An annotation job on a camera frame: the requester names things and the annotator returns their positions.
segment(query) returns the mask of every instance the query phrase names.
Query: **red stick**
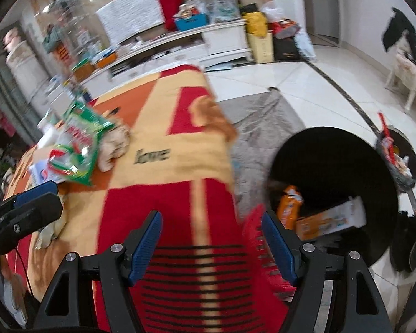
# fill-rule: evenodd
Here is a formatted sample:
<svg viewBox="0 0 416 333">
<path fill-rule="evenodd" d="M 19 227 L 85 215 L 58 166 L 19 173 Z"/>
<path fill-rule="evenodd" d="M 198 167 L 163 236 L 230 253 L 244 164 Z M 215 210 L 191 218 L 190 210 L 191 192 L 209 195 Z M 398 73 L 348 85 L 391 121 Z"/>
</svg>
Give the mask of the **red stick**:
<svg viewBox="0 0 416 333">
<path fill-rule="evenodd" d="M 382 128 L 384 129 L 385 137 L 391 139 L 390 130 L 388 130 L 387 128 L 387 123 L 385 122 L 384 114 L 382 114 L 382 112 L 379 111 L 378 115 L 379 115 L 379 118 L 381 119 Z M 388 151 L 390 154 L 390 162 L 396 166 L 396 159 L 394 158 L 394 152 L 393 152 L 393 143 L 390 143 Z"/>
</svg>

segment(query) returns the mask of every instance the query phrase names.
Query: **black cable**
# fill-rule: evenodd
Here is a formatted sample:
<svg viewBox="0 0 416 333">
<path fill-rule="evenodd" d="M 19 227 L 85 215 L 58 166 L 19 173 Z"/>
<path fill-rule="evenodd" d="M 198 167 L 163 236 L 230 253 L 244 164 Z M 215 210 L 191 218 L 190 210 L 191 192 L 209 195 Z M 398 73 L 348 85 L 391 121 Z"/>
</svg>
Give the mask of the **black cable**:
<svg viewBox="0 0 416 333">
<path fill-rule="evenodd" d="M 26 271 L 25 263 L 23 263 L 23 258 L 22 258 L 22 256 L 20 255 L 20 253 L 19 253 L 19 251 L 17 250 L 17 248 L 15 248 L 15 251 L 17 252 L 17 255 L 19 256 L 20 261 L 22 262 L 22 265 L 23 265 L 23 270 L 25 271 L 26 281 L 28 282 L 29 290 L 31 291 L 31 295 L 32 295 L 32 297 L 34 297 L 34 293 L 32 293 L 31 283 L 29 282 L 29 278 L 28 278 L 28 272 Z"/>
</svg>

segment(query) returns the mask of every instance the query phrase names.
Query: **yellow bag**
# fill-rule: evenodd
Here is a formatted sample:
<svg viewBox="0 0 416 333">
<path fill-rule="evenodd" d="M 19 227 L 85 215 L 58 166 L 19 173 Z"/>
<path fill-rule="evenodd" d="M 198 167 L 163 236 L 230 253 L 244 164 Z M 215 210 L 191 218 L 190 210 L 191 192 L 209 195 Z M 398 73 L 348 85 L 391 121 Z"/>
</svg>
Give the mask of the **yellow bag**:
<svg viewBox="0 0 416 333">
<path fill-rule="evenodd" d="M 250 12 L 243 18 L 247 21 L 247 33 L 265 37 L 268 32 L 267 18 L 261 12 Z"/>
</svg>

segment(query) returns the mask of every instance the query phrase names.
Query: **gray rug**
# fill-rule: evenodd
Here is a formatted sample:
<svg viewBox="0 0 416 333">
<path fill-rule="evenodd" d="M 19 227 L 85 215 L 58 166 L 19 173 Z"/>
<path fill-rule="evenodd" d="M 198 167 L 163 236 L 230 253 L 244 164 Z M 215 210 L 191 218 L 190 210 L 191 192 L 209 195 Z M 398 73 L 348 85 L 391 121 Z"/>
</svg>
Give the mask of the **gray rug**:
<svg viewBox="0 0 416 333">
<path fill-rule="evenodd" d="M 239 137 L 231 152 L 235 200 L 240 218 L 265 201 L 264 186 L 274 156 L 283 143 L 305 129 L 302 120 L 277 88 L 269 92 L 219 102 Z M 331 300 L 331 281 L 325 282 L 315 333 L 323 333 Z"/>
</svg>

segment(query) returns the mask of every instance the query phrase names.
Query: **blue gripper pad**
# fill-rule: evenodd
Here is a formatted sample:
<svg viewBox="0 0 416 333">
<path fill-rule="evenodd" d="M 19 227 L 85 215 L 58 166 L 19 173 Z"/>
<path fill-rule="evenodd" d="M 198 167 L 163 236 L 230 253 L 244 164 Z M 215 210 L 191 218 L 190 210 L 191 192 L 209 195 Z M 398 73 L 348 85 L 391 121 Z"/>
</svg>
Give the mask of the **blue gripper pad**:
<svg viewBox="0 0 416 333">
<path fill-rule="evenodd" d="M 34 200 L 38 198 L 39 196 L 42 196 L 46 193 L 54 193 L 57 194 L 59 189 L 57 188 L 57 184 L 54 183 L 52 180 L 47 181 L 46 183 L 40 184 L 36 186 L 35 188 L 32 188 L 28 191 L 25 191 L 19 195 L 17 195 L 16 201 L 14 202 L 14 208 L 19 208 L 23 204 L 26 204 L 30 202 L 31 200 Z"/>
<path fill-rule="evenodd" d="M 153 256 L 154 249 L 159 241 L 160 234 L 162 233 L 162 226 L 162 214 L 157 212 L 133 253 L 131 272 L 128 275 L 130 286 L 134 286 L 144 276 L 146 268 Z"/>
<path fill-rule="evenodd" d="M 264 213 L 262 217 L 262 231 L 270 247 L 271 253 L 274 257 L 274 262 L 280 271 L 283 279 L 295 287 L 298 276 L 295 271 L 295 260 L 290 248 L 286 245 L 279 232 L 279 229 L 274 224 L 268 213 Z"/>
</svg>

